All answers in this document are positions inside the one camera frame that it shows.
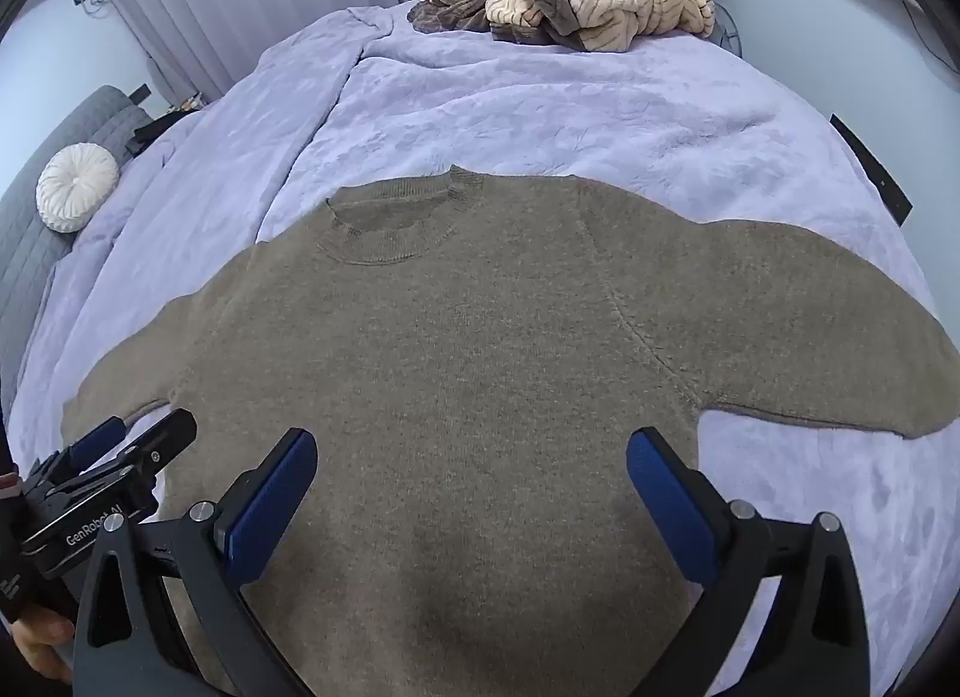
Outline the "person's left hand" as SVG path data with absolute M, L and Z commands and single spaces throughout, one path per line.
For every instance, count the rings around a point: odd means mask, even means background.
M 44 608 L 26 609 L 11 626 L 13 642 L 26 663 L 41 676 L 65 684 L 73 681 L 73 672 L 57 648 L 70 642 L 73 632 L 75 626 L 68 619 Z

